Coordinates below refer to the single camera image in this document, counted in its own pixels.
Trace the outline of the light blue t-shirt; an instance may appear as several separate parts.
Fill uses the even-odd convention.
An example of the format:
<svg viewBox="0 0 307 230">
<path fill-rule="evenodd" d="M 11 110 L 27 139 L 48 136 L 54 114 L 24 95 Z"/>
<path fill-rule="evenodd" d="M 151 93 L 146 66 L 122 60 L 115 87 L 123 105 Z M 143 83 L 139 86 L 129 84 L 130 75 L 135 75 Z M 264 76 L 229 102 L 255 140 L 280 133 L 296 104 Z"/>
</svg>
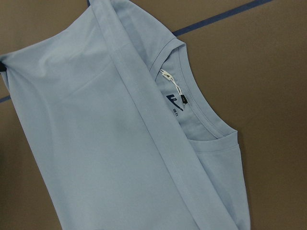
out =
<svg viewBox="0 0 307 230">
<path fill-rule="evenodd" d="M 0 61 L 63 229 L 250 229 L 237 131 L 200 92 L 186 43 L 145 10 L 93 0 Z"/>
</svg>

